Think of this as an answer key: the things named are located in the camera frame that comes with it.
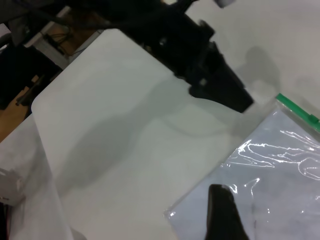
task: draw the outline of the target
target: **white plastic sheet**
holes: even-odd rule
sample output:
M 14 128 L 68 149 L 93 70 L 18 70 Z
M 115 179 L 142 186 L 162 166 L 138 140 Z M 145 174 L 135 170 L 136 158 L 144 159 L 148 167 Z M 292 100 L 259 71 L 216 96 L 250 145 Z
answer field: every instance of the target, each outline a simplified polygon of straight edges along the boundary
M 211 184 L 230 188 L 251 240 L 320 239 L 320 144 L 280 107 L 165 212 L 180 240 L 205 239 Z

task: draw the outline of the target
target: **ziplock bag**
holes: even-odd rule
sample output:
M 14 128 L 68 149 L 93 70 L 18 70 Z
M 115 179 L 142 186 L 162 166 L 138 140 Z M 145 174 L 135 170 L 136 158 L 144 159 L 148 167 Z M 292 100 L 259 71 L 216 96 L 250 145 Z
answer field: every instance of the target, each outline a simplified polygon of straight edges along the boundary
M 277 101 L 224 163 L 164 213 L 178 239 L 205 239 L 212 184 L 229 188 L 250 240 L 320 239 L 319 119 L 281 94 Z

